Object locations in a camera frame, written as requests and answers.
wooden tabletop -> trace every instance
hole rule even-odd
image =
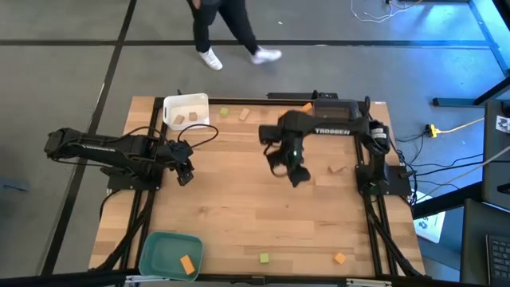
[[[149,124],[154,100],[133,97],[124,132]],[[227,118],[219,116],[221,107],[229,109]],[[245,122],[238,119],[243,108],[250,109]],[[210,105],[210,121],[219,136],[194,149],[190,157],[194,179],[185,187],[179,186],[174,172],[165,171],[149,232],[200,237],[204,274],[374,276],[367,218],[356,189],[354,138],[306,137],[304,165],[312,180],[292,188],[288,179],[271,174],[258,140],[259,124],[276,124],[280,111],[288,109],[292,107]],[[372,103],[371,115],[390,126],[385,103]],[[175,140],[177,134],[169,131],[167,137]],[[196,144],[213,134],[211,129],[198,129],[182,137]],[[399,165],[394,151],[386,161]],[[332,163],[346,168],[331,174]],[[106,203],[90,267],[101,264],[124,236],[133,196],[134,191],[122,191]],[[424,273],[409,207],[396,196],[385,200],[392,238],[414,268]],[[138,238],[133,242],[130,267]],[[389,273],[381,238],[379,250],[383,270]],[[347,258],[342,265],[333,261],[338,252]],[[269,264],[259,262],[261,253],[269,253]]]

teal bowl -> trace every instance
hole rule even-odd
[[[195,272],[186,275],[181,258],[188,255]],[[145,240],[138,264],[140,274],[161,276],[180,281],[194,281],[202,265],[203,244],[195,236],[156,231]]]

shoe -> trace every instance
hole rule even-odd
[[[205,53],[199,53],[200,57],[204,59],[204,62],[214,71],[219,71],[223,69],[223,64],[220,62],[218,57],[214,55],[213,49],[209,48],[209,51]]]
[[[264,49],[258,47],[255,55],[252,56],[252,63],[255,65],[276,61],[281,58],[281,51],[277,49]]]

logo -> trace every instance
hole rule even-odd
[[[316,128],[316,134],[349,136],[351,131],[339,128]]]
[[[83,148],[87,148],[87,149],[93,149],[93,150],[97,150],[97,151],[115,151],[113,148],[107,148],[107,147],[95,147],[95,146],[89,146],[87,144],[81,144],[81,146]]]

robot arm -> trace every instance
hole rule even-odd
[[[46,155],[57,162],[60,159],[79,157],[111,165],[102,167],[106,175],[124,179],[137,179],[149,183],[156,179],[154,170],[169,168],[178,173],[178,182],[184,186],[193,179],[194,168],[189,160],[193,150],[186,141],[166,141],[150,136],[88,135],[71,128],[61,128],[49,134]]]
[[[288,176],[292,185],[296,187],[300,182],[308,181],[311,176],[308,170],[301,166],[303,159],[303,139],[310,134],[325,134],[335,136],[358,136],[363,146],[370,152],[371,164],[369,172],[371,182],[381,184],[387,181],[384,156],[390,151],[389,129],[376,120],[370,120],[368,109],[370,99],[365,99],[365,109],[360,109],[353,100],[345,100],[354,118],[334,118],[310,116],[303,112],[289,111],[285,113],[276,126],[261,125],[259,140],[267,144],[264,154],[267,157],[271,172],[275,176]],[[278,150],[268,153],[270,147],[280,144]],[[284,165],[286,174],[275,174],[274,168]]]

